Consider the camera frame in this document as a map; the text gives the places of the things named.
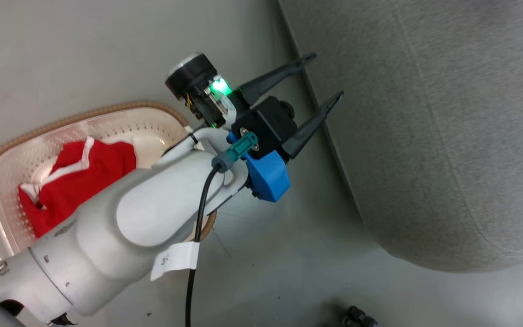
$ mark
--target gray floor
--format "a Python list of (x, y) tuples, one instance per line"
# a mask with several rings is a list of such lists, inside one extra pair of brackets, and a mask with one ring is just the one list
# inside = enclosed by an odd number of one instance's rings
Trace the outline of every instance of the gray floor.
[[(185, 110), (163, 82), (196, 51), (231, 85), (292, 58), (274, 1), (0, 0), (0, 143), (116, 102)], [(299, 121), (311, 114), (301, 79), (274, 95)], [(385, 326), (523, 326), (523, 265), (454, 275), (386, 254), (359, 222), (324, 135), (288, 170), (292, 188), (278, 203), (244, 191), (220, 211), (202, 246), (195, 326), (336, 326), (332, 308), (349, 304)], [(70, 317), (81, 327), (180, 326), (186, 278), (145, 278), (94, 317)], [(43, 326), (29, 312), (21, 319)]]

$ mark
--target red garment with white trim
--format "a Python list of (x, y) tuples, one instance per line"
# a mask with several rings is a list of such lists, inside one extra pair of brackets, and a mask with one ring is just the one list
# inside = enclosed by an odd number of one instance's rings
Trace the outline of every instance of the red garment with white trim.
[(137, 167), (132, 144), (97, 139), (64, 144), (42, 184), (22, 184), (19, 199), (40, 238), (85, 201)]

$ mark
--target red cloth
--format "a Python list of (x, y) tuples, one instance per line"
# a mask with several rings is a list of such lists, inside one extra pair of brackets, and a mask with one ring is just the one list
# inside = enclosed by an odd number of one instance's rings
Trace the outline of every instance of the red cloth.
[[(52, 173), (79, 162), (83, 150), (84, 141), (64, 144)], [(34, 228), (36, 238), (58, 226), (82, 203), (136, 167), (137, 157), (132, 144), (105, 144), (95, 139), (89, 152), (89, 168), (65, 174), (44, 184), (37, 203), (20, 188), (19, 199)]]

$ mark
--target teal connector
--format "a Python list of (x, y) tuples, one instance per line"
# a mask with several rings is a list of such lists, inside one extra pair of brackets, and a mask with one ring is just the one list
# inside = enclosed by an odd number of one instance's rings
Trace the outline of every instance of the teal connector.
[(231, 147), (224, 153), (218, 154), (211, 160), (213, 167), (219, 165), (221, 169), (219, 172), (226, 172), (233, 166), (234, 162), (238, 161), (243, 157), (249, 150), (253, 149), (257, 145), (257, 136), (253, 132), (247, 132), (241, 139), (238, 139)]

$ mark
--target white tag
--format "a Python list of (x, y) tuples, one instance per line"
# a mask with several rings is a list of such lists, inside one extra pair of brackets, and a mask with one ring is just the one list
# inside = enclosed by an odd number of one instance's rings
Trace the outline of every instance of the white tag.
[(183, 242), (171, 245), (154, 259), (151, 282), (164, 275), (167, 271), (196, 269), (198, 255), (199, 244), (197, 242)]

